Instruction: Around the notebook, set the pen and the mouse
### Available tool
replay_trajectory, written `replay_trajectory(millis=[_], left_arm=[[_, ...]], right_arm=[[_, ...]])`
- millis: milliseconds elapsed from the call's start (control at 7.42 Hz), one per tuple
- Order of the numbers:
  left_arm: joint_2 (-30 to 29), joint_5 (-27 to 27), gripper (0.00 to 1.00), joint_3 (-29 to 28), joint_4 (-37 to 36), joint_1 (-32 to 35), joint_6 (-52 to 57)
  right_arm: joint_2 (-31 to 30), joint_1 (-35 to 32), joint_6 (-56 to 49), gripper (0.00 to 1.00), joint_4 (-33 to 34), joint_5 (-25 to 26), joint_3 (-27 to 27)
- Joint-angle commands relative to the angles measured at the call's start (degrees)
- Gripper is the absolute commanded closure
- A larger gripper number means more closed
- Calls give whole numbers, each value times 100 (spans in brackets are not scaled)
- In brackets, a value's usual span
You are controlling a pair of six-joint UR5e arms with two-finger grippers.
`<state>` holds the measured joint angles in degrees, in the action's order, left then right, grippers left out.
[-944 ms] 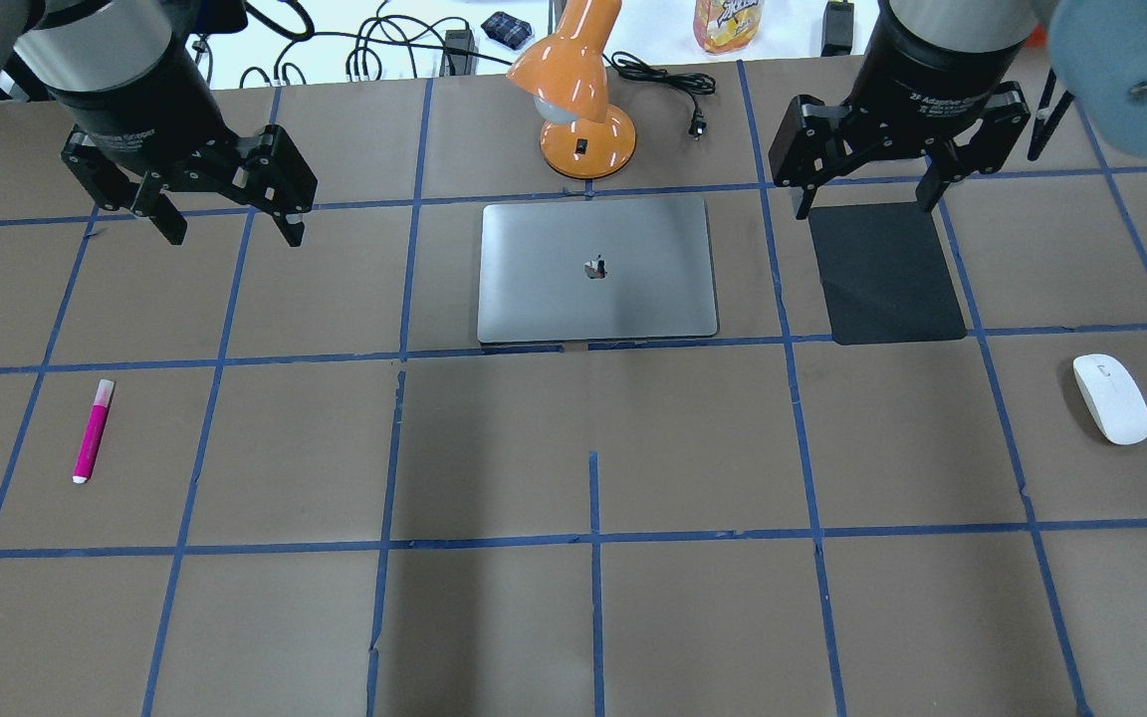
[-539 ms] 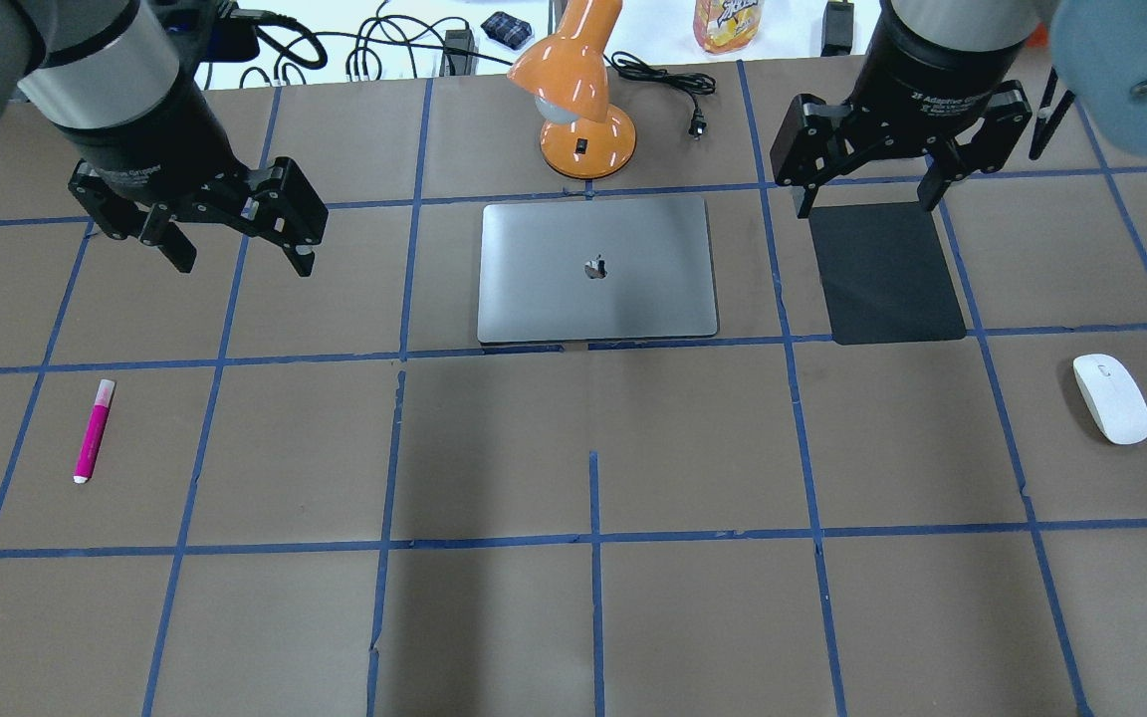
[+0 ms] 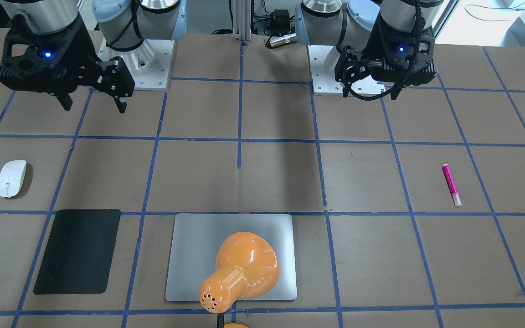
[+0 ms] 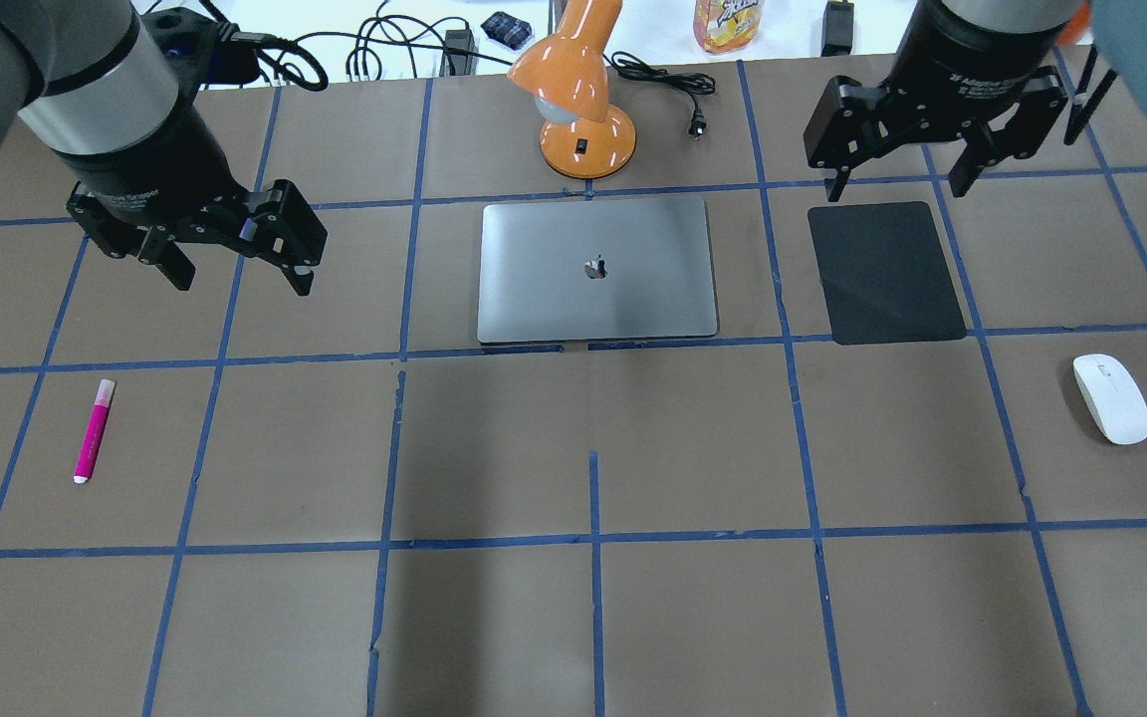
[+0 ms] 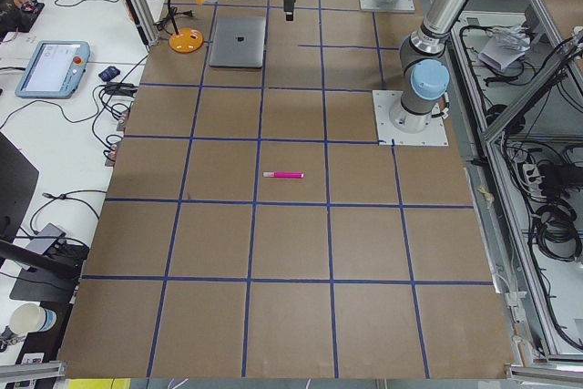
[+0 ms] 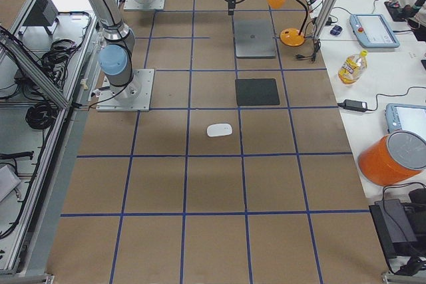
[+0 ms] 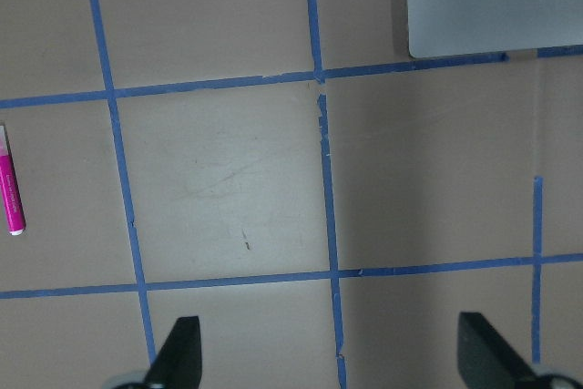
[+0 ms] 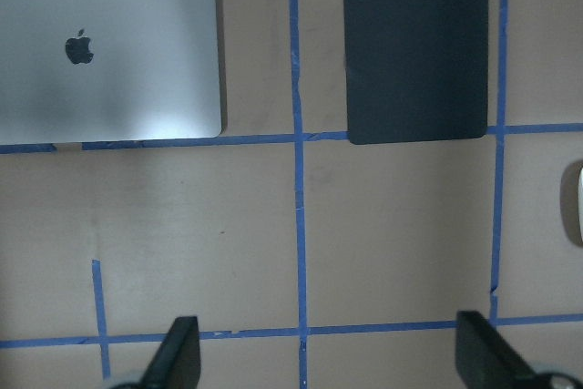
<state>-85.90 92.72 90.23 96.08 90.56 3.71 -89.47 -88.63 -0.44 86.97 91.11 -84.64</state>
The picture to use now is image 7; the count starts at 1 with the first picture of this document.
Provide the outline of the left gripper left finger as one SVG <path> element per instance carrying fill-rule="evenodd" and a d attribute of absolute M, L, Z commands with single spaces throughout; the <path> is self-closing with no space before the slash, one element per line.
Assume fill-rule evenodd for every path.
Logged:
<path fill-rule="evenodd" d="M 147 388 L 199 388 L 202 345 L 198 316 L 179 317 L 144 377 Z"/>

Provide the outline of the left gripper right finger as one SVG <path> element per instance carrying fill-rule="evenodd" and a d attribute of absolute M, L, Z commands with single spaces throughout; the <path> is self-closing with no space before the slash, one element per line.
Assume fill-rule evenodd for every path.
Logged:
<path fill-rule="evenodd" d="M 466 388 L 544 388 L 533 368 L 480 312 L 460 312 L 457 370 Z"/>

